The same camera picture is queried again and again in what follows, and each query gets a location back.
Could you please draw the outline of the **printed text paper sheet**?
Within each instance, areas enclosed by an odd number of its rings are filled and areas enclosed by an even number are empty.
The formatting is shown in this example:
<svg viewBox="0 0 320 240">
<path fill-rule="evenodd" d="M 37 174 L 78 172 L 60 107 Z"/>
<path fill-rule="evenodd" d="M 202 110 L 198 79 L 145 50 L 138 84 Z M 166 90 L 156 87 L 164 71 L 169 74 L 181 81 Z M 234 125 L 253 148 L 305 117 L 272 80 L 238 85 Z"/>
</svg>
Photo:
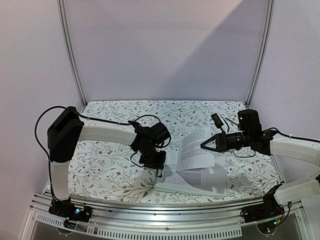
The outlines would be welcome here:
<svg viewBox="0 0 320 240">
<path fill-rule="evenodd" d="M 198 129 L 179 141 L 176 171 L 187 171 L 215 166 L 214 155 L 201 148 L 201 144 L 211 137 L 210 127 Z"/>
</svg>

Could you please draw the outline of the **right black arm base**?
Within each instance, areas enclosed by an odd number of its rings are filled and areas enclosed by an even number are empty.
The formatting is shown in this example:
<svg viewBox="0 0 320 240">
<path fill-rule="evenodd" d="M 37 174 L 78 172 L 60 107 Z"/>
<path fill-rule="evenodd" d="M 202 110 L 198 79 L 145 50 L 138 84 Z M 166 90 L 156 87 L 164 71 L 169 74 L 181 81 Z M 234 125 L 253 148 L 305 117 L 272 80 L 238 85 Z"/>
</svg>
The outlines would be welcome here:
<svg viewBox="0 0 320 240">
<path fill-rule="evenodd" d="M 245 206 L 241 209 L 240 217 L 244 218 L 245 223 L 256 222 L 261 220 L 272 219 L 281 216 L 280 220 L 275 225 L 283 222 L 289 215 L 285 214 L 283 203 L 277 203 L 275 199 L 276 190 L 282 184 L 272 187 L 262 198 L 263 202 L 260 204 Z"/>
</svg>

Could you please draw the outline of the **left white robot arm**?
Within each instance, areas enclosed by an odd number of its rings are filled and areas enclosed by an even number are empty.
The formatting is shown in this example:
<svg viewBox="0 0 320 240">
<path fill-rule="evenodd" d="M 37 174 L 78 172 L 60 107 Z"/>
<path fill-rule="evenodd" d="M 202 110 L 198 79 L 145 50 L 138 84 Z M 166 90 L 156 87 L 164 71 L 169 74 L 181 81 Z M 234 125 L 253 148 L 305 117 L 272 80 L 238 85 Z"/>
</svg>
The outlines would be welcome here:
<svg viewBox="0 0 320 240">
<path fill-rule="evenodd" d="M 140 168 L 163 170 L 166 148 L 171 134 L 159 120 L 152 126 L 142 126 L 137 119 L 116 122 L 85 116 L 73 106 L 62 106 L 62 113 L 47 130 L 47 147 L 42 144 L 48 160 L 50 190 L 55 209 L 63 216 L 74 213 L 69 202 L 69 164 L 79 141 L 101 141 L 129 146 L 140 159 L 135 164 Z"/>
</svg>

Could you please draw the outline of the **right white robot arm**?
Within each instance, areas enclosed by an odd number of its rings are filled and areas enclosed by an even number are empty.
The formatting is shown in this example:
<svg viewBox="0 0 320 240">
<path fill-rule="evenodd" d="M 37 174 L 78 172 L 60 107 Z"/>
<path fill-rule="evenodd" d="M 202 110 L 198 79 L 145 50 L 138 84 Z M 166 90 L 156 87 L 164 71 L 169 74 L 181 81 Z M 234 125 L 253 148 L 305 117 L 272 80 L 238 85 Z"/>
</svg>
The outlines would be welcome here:
<svg viewBox="0 0 320 240">
<path fill-rule="evenodd" d="M 249 147 L 266 156 L 284 157 L 320 166 L 320 141 L 287 135 L 276 129 L 217 133 L 200 144 L 204 150 L 224 153 Z M 259 206 L 262 218 L 269 218 L 278 210 L 278 205 L 320 194 L 320 174 L 300 178 L 277 186 L 264 197 L 270 198 Z"/>
</svg>

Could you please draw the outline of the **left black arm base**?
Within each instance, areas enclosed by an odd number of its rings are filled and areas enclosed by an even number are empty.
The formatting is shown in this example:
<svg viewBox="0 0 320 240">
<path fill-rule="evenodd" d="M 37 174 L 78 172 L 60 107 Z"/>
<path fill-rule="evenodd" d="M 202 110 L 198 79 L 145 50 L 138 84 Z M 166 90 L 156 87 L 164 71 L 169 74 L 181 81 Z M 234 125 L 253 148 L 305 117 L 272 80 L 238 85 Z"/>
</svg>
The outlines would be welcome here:
<svg viewBox="0 0 320 240">
<path fill-rule="evenodd" d="M 70 221 L 88 223 L 93 209 L 85 203 L 72 203 L 71 199 L 52 200 L 48 212 Z"/>
</svg>

